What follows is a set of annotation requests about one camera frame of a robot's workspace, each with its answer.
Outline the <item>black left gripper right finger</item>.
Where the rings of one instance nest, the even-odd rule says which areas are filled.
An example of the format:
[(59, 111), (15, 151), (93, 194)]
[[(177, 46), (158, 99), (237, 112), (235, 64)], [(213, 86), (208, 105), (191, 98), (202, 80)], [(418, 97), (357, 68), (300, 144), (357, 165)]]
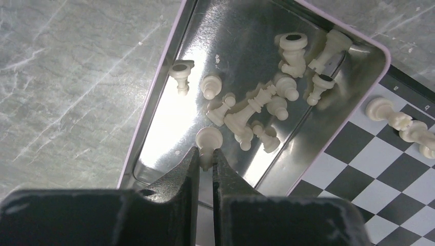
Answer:
[(216, 245), (371, 245), (359, 210), (340, 198), (271, 196), (213, 153)]

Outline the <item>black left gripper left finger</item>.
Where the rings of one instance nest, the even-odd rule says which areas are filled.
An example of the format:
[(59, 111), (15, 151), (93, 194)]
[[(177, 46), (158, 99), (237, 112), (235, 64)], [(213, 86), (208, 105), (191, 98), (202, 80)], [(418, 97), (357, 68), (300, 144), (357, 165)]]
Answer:
[(194, 245), (199, 150), (134, 189), (17, 190), (1, 202), (1, 245)]

